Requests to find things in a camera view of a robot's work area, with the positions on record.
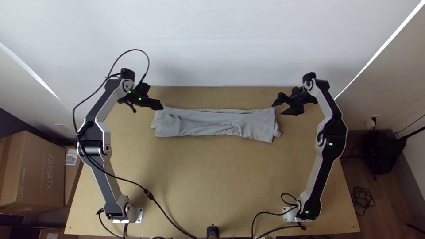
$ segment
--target gray cloth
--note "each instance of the gray cloth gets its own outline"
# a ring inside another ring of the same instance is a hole
[[[155,136],[236,135],[271,143],[279,137],[274,108],[238,109],[174,109],[155,111],[151,129]]]

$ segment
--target black cable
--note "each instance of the black cable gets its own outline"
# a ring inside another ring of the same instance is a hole
[[[366,213],[366,209],[369,207],[376,206],[376,202],[373,199],[372,193],[367,188],[354,187],[353,193],[351,194],[353,206],[359,206],[363,208],[363,213],[358,213],[356,210],[356,214],[359,216],[364,216]]]
[[[123,56],[123,55],[125,55],[126,53],[128,53],[128,52],[131,52],[131,51],[140,51],[140,52],[142,52],[142,53],[144,53],[145,55],[146,55],[146,57],[147,57],[147,61],[148,61],[148,65],[147,65],[147,69],[146,69],[146,72],[145,72],[145,74],[142,76],[142,79],[140,80],[140,81],[143,81],[143,79],[146,77],[146,74],[147,74],[147,72],[149,71],[149,67],[150,67],[150,60],[149,60],[149,56],[144,52],[144,51],[142,51],[142,50],[139,50],[139,49],[132,49],[132,50],[128,50],[128,51],[125,51],[124,53],[122,53],[116,60],[115,60],[115,62],[114,62],[114,64],[112,65],[112,67],[111,67],[111,69],[110,69],[110,71],[109,71],[109,73],[108,73],[108,76],[106,77],[106,79],[103,81],[103,83],[102,83],[102,85],[100,85],[99,86],[99,88],[93,93],[93,94],[91,94],[89,97],[87,97],[86,99],[84,99],[82,102],[80,102],[77,106],[75,106],[74,107],[74,109],[73,109],[73,112],[72,112],[72,120],[73,120],[73,124],[74,124],[74,129],[75,129],[75,132],[76,132],[76,140],[78,141],[78,144],[81,146],[81,143],[80,143],[80,139],[79,139],[79,134],[78,134],[78,129],[77,129],[77,125],[76,125],[76,123],[75,123],[75,110],[77,109],[77,107],[78,106],[80,106],[82,103],[84,103],[84,102],[86,102],[88,99],[90,99],[94,94],[96,94],[98,91],[99,91],[99,89],[105,84],[105,82],[109,79],[109,78],[111,78],[111,77],[116,77],[116,76],[118,76],[120,73],[117,73],[117,74],[113,74],[113,75],[111,75],[111,72],[112,72],[112,70],[113,70],[113,68],[114,68],[114,66],[115,66],[115,64],[118,62],[118,60]],[[150,193],[150,191],[149,190],[147,190],[146,188],[144,188],[142,185],[140,185],[140,184],[138,184],[138,183],[136,183],[136,182],[133,182],[133,181],[131,181],[131,180],[128,180],[128,179],[125,179],[125,178],[121,178],[121,177],[117,177],[117,176],[115,176],[115,175],[113,175],[113,174],[110,174],[110,173],[108,173],[107,171],[105,171],[104,169],[103,169],[103,167],[96,161],[96,160],[94,160],[91,156],[89,156],[88,154],[87,154],[87,152],[85,151],[85,149],[84,149],[84,147],[81,147],[81,150],[82,150],[82,152],[83,152],[83,154],[87,157],[87,159],[90,161],[90,163],[93,165],[93,166],[95,166],[98,170],[100,170],[101,172],[103,172],[104,174],[106,174],[106,175],[108,175],[108,176],[111,176],[111,177],[113,177],[113,178],[116,178],[116,179],[119,179],[119,180],[122,180],[122,181],[125,181],[125,182],[129,182],[129,183],[132,183],[132,184],[134,184],[134,185],[136,185],[136,186],[138,186],[138,187],[140,187],[142,190],[143,190],[143,192],[146,194],[146,196],[150,199],[150,200],[152,200],[152,201],[154,201],[155,202],[155,204],[159,207],[159,209],[162,211],[162,213],[165,215],[165,217],[168,219],[168,221],[176,228],[176,229],[178,229],[181,233],[183,233],[183,234],[185,234],[186,236],[188,236],[188,237],[191,237],[191,238],[193,238],[193,239],[197,239],[195,236],[193,236],[193,235],[191,235],[190,233],[188,233],[188,232],[186,232],[186,231],[184,231],[183,229],[181,229],[179,226],[177,226],[170,218],[169,218],[169,216],[165,213],[165,211],[163,210],[163,208],[159,205],[159,203],[154,199],[154,195],[152,194],[152,193]],[[111,233],[112,235],[114,235],[115,237],[117,237],[117,238],[125,238],[125,237],[120,237],[120,236],[118,236],[118,235],[116,235],[116,234],[114,234],[114,233],[112,233],[110,230],[108,230],[106,227],[105,227],[105,225],[103,224],[103,222],[102,222],[102,220],[101,220],[101,218],[100,218],[100,211],[98,211],[98,213],[99,213],[99,220],[100,220],[100,223],[102,224],[102,226],[105,228],[105,230],[107,230],[109,233]]]
[[[97,90],[95,92],[93,92],[93,94],[91,94],[89,97],[85,98],[82,102],[78,103],[74,109],[72,109],[72,122],[74,124],[74,130],[76,132],[76,134],[78,134],[78,129],[77,129],[77,124],[75,123],[75,110],[84,102],[86,102],[88,99],[90,99],[92,96],[94,96],[94,94],[96,94],[101,88],[102,86],[105,84],[105,82],[109,80],[109,77],[106,77],[106,79],[103,81],[103,83],[99,86],[99,88],[97,88]]]
[[[162,213],[164,214],[164,216],[168,219],[168,221],[177,229],[179,230],[181,233],[185,234],[186,236],[193,238],[193,239],[198,239],[196,236],[186,232],[185,230],[181,229],[179,226],[177,226],[170,218],[169,216],[165,213],[165,211],[162,209],[162,207],[159,205],[159,203],[153,199],[153,201],[155,202],[155,204],[159,207],[159,209],[162,211]]]
[[[376,117],[372,117],[371,118],[372,120],[373,120],[373,122],[375,122],[375,124],[373,125],[373,130],[372,131],[375,131],[376,130]],[[344,160],[343,162],[341,162],[341,164],[345,164],[350,158],[363,158],[363,156],[354,156],[354,151],[356,150],[356,148],[358,147],[358,146],[360,146],[360,144],[362,144],[362,142],[364,141],[364,138],[363,139],[361,139],[355,146],[354,146],[354,148],[351,150],[351,152],[350,152],[350,154],[348,155],[348,156],[343,156],[343,157],[340,157],[340,160],[341,159],[345,159],[346,158],[346,160]]]
[[[112,231],[110,231],[110,230],[109,230],[109,229],[105,226],[105,224],[103,224],[103,222],[102,222],[102,218],[100,217],[100,214],[101,214],[102,212],[104,212],[104,209],[103,209],[103,208],[99,209],[99,210],[97,211],[97,213],[96,213],[96,214],[99,216],[99,221],[100,221],[100,223],[102,224],[103,228],[104,228],[106,231],[108,231],[111,235],[113,235],[113,236],[115,236],[115,237],[117,237],[117,238],[125,239],[125,237],[120,237],[120,236],[118,236],[117,234],[115,234],[115,233],[113,233]]]
[[[142,76],[142,78],[141,78],[141,80],[140,81],[143,81],[143,79],[146,77],[146,74],[147,74],[147,72],[149,71],[149,67],[151,66],[151,61],[150,61],[150,59],[149,59],[149,56],[146,54],[146,52],[144,52],[144,51],[142,51],[142,50],[140,50],[140,49],[131,49],[131,50],[127,50],[127,51],[125,51],[124,53],[122,53],[116,60],[115,60],[115,62],[114,62],[114,64],[112,65],[112,67],[111,67],[111,69],[109,70],[109,72],[108,72],[108,75],[106,76],[106,79],[103,81],[103,83],[99,86],[99,88],[97,88],[97,90],[93,93],[93,94],[91,94],[89,97],[87,97],[87,98],[85,98],[82,102],[80,102],[79,104],[77,104],[75,107],[74,107],[74,109],[72,110],[72,119],[73,119],[73,123],[74,123],[74,130],[75,130],[75,132],[78,132],[78,129],[77,129],[77,126],[76,126],[76,124],[75,124],[75,110],[78,108],[78,106],[80,106],[82,103],[84,103],[84,102],[86,102],[88,99],[90,99],[94,94],[96,94],[101,88],[102,88],[102,86],[105,84],[105,82],[109,79],[109,78],[111,78],[111,77],[116,77],[116,76],[118,76],[118,75],[120,75],[121,73],[116,73],[116,74],[113,74],[113,75],[111,75],[111,73],[112,73],[112,71],[114,70],[114,67],[115,67],[115,64],[118,62],[118,60],[122,57],[122,56],[124,56],[125,54],[127,54],[127,53],[129,53],[129,52],[131,52],[131,51],[140,51],[140,52],[142,52],[143,54],[145,54],[145,56],[146,56],[146,58],[147,58],[147,68],[146,68],[146,72],[145,72],[145,74],[143,74],[143,76]]]
[[[285,201],[285,200],[283,199],[283,196],[284,196],[284,195],[291,196],[291,197],[294,199],[295,204],[292,204],[292,203],[289,203],[289,202]],[[283,201],[284,203],[286,203],[287,205],[289,205],[289,206],[297,207],[297,204],[296,204],[297,199],[296,199],[294,196],[292,196],[291,194],[289,194],[289,193],[282,193],[282,194],[280,195],[280,199],[282,199],[282,201]]]
[[[284,212],[284,213],[272,213],[272,212],[259,212],[259,213],[257,213],[257,215],[255,215],[254,219],[252,220],[252,225],[251,225],[251,238],[252,238],[252,239],[254,239],[254,223],[255,223],[255,219],[256,219],[259,215],[261,215],[261,214],[269,214],[269,215],[274,215],[274,216],[282,216],[282,215],[285,215],[285,214],[287,214],[288,212],[290,212],[290,211],[292,211],[292,210],[294,210],[294,209],[296,209],[296,208],[297,208],[297,207],[292,207],[291,209],[289,209],[288,211],[286,211],[286,212]],[[302,226],[301,224],[298,224],[297,226],[279,227],[279,228],[273,229],[273,230],[271,230],[271,231],[268,231],[268,232],[266,232],[266,233],[262,234],[261,236],[259,236],[259,237],[257,237],[257,238],[264,237],[264,236],[266,236],[267,234],[270,234],[270,233],[272,233],[272,232],[274,232],[274,231],[278,231],[278,230],[282,230],[282,229],[286,229],[286,228],[293,228],[293,227],[301,227],[301,229],[302,229],[302,230],[306,230],[306,228],[305,228],[304,226]]]
[[[340,160],[341,159],[345,159],[346,158],[346,160],[344,160],[343,162],[341,162],[341,164],[344,164],[344,163],[346,163],[350,158],[362,158],[361,156],[353,156],[353,154],[354,154],[354,151],[357,149],[357,147],[359,147],[361,144],[363,143],[363,139],[362,140],[360,140],[354,147],[353,147],[353,149],[351,149],[351,152],[350,152],[350,154],[348,155],[348,156],[343,156],[343,157],[340,157]]]
[[[283,229],[288,229],[288,228],[294,228],[294,227],[299,227],[299,228],[301,228],[303,231],[307,230],[307,228],[306,228],[305,226],[301,225],[301,223],[298,223],[298,225],[297,225],[297,226],[286,226],[286,227],[278,227],[278,228],[275,228],[275,229],[273,229],[273,230],[271,230],[271,231],[268,231],[268,232],[266,232],[266,233],[262,234],[261,236],[257,237],[256,239],[258,239],[258,238],[262,238],[262,237],[264,237],[264,236],[266,236],[266,235],[268,235],[268,234],[270,234],[270,233],[272,233],[272,232],[275,232],[275,231],[279,231],[279,230],[283,230]]]
[[[143,53],[143,54],[145,54],[145,56],[146,56],[146,58],[147,58],[147,68],[146,68],[146,72],[145,72],[145,74],[143,74],[143,76],[142,76],[142,78],[141,78],[141,80],[140,81],[143,81],[143,79],[146,77],[146,74],[147,74],[147,72],[149,71],[149,67],[151,66],[151,61],[150,61],[150,59],[149,59],[149,56],[146,54],[146,52],[144,52],[144,51],[142,51],[142,50],[140,50],[140,49],[131,49],[131,50],[127,50],[127,51],[125,51],[124,53],[122,53],[116,60],[115,60],[115,62],[114,62],[114,64],[112,65],[112,67],[111,67],[111,69],[110,69],[110,71],[109,71],[109,73],[108,73],[108,76],[112,73],[112,70],[114,70],[114,67],[115,67],[115,64],[118,62],[118,60],[122,57],[122,56],[124,56],[125,54],[127,54],[127,53],[129,53],[129,52],[131,52],[131,51],[140,51],[141,53]]]
[[[125,235],[127,234],[127,228],[128,228],[128,223],[126,223],[126,224],[124,225],[123,238],[125,238]]]
[[[422,119],[425,116],[425,114],[423,114],[421,117],[417,118],[414,122],[412,122],[411,124],[409,124],[407,127],[405,127],[404,129],[397,131],[395,133],[393,133],[392,137],[395,138],[398,136],[399,133],[403,132],[404,130],[406,130],[407,128],[409,128],[410,126],[412,126],[414,123],[416,123],[418,120]]]

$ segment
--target white wall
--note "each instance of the white wall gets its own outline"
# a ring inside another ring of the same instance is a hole
[[[331,81],[336,96],[418,2],[2,0],[0,42],[61,99],[44,100],[44,110],[61,104],[68,116],[131,48],[151,57],[151,85],[294,86],[315,71]],[[146,60],[133,53],[116,71],[123,66],[140,77]],[[0,64],[0,71],[11,69]],[[9,72],[2,81],[16,76]],[[28,122],[32,114],[15,102],[0,107],[20,111]],[[90,105],[78,112],[79,119]],[[67,124],[61,117],[53,121]],[[37,123],[50,127],[47,122]]]
[[[72,137],[55,126],[72,125],[65,106],[1,50],[0,62],[0,107],[47,134]]]
[[[374,114],[377,128],[399,131],[425,113],[425,9],[337,98],[350,130],[366,129]],[[400,136],[425,125],[425,118]],[[408,139],[404,154],[425,197],[425,132]]]

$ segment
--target power outlet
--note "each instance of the power outlet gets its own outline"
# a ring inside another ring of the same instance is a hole
[[[373,129],[376,125],[375,121],[372,120],[372,118],[375,117],[376,118],[376,122],[378,122],[378,117],[379,115],[372,115],[371,118],[369,118],[368,120],[366,120],[364,123],[366,124],[366,128],[367,129]]]
[[[69,134],[74,134],[74,131],[72,131],[70,128],[66,127],[65,125],[63,125],[61,123],[57,123],[55,125],[58,126],[60,129],[62,129],[63,131],[69,133]]]

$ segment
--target label on box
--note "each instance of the label on box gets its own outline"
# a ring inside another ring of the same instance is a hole
[[[47,239],[58,239],[58,233],[48,233]]]
[[[75,165],[77,162],[77,150],[76,149],[68,149],[68,153],[65,158],[65,165]]]

